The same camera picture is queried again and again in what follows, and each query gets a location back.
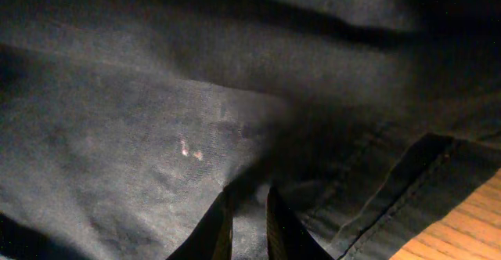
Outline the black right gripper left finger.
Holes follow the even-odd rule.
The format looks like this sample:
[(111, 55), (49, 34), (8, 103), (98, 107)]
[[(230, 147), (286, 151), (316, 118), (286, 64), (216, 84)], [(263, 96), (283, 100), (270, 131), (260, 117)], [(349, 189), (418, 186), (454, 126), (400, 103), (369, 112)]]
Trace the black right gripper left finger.
[(223, 191), (189, 237), (166, 260), (230, 260), (232, 221), (232, 203)]

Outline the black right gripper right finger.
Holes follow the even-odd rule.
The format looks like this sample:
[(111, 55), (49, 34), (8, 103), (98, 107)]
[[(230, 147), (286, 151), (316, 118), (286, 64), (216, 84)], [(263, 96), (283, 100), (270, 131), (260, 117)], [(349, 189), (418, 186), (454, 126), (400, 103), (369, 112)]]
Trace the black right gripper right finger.
[(269, 260), (333, 260), (271, 187), (266, 202)]

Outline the navy blue shorts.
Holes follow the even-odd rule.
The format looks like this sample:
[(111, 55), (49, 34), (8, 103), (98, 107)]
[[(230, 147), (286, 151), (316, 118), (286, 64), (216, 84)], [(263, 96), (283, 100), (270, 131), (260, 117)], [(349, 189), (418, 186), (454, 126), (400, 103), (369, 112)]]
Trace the navy blue shorts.
[(500, 0), (1, 0), (1, 256), (166, 259), (271, 187), (388, 259), (500, 169)]

